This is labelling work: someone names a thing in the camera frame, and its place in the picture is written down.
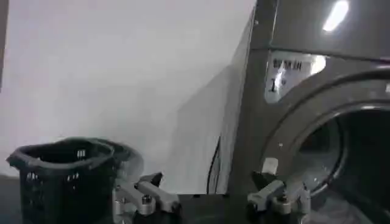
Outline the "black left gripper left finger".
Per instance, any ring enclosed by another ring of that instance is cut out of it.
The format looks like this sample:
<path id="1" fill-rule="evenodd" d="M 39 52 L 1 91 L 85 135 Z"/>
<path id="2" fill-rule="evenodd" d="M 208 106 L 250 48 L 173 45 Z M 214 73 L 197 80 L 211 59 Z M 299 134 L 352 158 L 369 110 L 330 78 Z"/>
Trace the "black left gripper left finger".
<path id="1" fill-rule="evenodd" d="M 180 223 L 180 198 L 159 187 L 162 177 L 159 172 L 143 176 L 136 182 L 116 179 L 113 223 Z"/>

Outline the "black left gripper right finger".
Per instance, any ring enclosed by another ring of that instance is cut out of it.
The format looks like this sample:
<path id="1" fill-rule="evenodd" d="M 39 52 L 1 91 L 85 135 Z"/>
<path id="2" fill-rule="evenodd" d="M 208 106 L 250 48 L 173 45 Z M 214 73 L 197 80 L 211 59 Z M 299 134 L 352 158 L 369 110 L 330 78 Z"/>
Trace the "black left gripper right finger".
<path id="1" fill-rule="evenodd" d="M 255 192 L 247 195 L 250 219 L 310 219 L 311 191 L 301 179 L 283 181 L 271 173 L 251 172 Z"/>

